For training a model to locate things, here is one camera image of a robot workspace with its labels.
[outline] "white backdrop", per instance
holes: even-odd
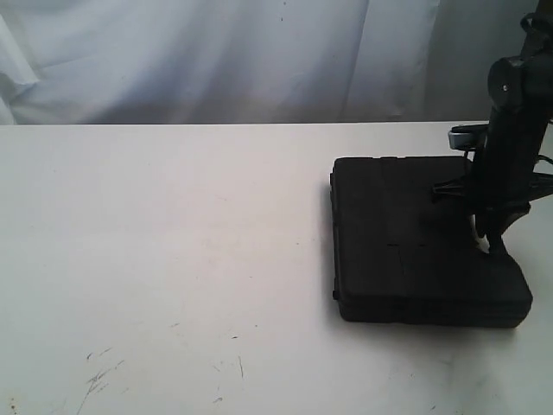
[[[486,118],[537,0],[0,0],[0,123]]]

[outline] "black plastic case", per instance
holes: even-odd
[[[340,158],[331,175],[334,298],[355,322],[515,327],[532,295],[508,255],[483,253],[461,201],[433,183],[462,157]]]

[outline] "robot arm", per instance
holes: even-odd
[[[524,55],[495,62],[488,75],[489,124],[459,126],[452,149],[474,152],[466,174],[433,187],[435,199],[464,198],[490,253],[505,252],[501,235],[530,211],[530,201],[553,194],[553,176],[534,173],[553,115],[553,19],[527,15],[521,26],[537,44]]]

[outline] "white tabletop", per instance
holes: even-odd
[[[331,297],[334,159],[454,154],[455,124],[0,128],[0,414],[550,412],[553,198],[505,238],[518,329]]]

